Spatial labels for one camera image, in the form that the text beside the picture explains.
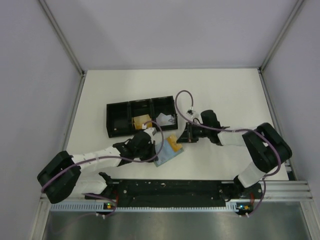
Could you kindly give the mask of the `green card holder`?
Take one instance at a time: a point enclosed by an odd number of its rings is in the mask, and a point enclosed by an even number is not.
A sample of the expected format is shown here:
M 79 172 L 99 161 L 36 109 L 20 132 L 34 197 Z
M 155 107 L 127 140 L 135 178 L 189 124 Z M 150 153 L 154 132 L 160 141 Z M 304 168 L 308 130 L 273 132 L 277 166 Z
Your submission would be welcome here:
M 157 160 L 154 160 L 154 164 L 156 167 L 160 167 L 161 165 L 165 164 L 166 162 L 172 160 L 179 154 L 183 153 L 184 149 L 180 148 L 177 151 L 174 151 L 173 147 L 165 141 L 162 147 L 162 150 L 157 155 Z

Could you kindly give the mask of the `black three-compartment tray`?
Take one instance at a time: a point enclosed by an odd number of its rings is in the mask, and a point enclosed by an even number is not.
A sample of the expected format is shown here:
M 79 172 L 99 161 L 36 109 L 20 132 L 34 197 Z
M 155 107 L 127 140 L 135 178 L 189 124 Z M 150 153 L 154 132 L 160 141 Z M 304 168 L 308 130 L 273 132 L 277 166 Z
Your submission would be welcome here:
M 163 113 L 175 117 L 174 125 L 161 126 L 163 131 L 178 129 L 178 115 L 173 96 L 132 100 L 106 105 L 106 129 L 109 138 L 123 137 L 135 134 L 133 117 L 149 115 L 152 121 Z

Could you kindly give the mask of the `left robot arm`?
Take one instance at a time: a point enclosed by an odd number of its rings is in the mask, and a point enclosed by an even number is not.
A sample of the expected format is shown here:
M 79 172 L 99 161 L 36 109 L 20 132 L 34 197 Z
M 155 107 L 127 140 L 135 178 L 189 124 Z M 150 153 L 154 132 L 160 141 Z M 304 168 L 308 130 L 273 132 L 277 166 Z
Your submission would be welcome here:
M 109 198 L 114 187 L 105 170 L 157 160 L 156 132 L 154 127 L 150 127 L 126 141 L 95 152 L 70 154 L 64 150 L 57 153 L 37 176 L 41 192 L 51 204 L 58 204 L 74 194 Z

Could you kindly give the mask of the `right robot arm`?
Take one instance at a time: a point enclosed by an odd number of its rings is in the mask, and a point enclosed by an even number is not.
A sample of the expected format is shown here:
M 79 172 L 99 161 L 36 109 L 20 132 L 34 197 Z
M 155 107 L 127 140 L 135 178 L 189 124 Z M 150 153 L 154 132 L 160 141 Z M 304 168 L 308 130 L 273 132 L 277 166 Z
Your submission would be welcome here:
M 286 141 L 268 122 L 253 130 L 239 131 L 221 126 L 213 110 L 205 110 L 200 115 L 202 123 L 187 121 L 176 142 L 196 143 L 200 138 L 207 138 L 218 146 L 246 147 L 252 162 L 233 179 L 233 192 L 239 198 L 249 195 L 253 185 L 293 155 Z

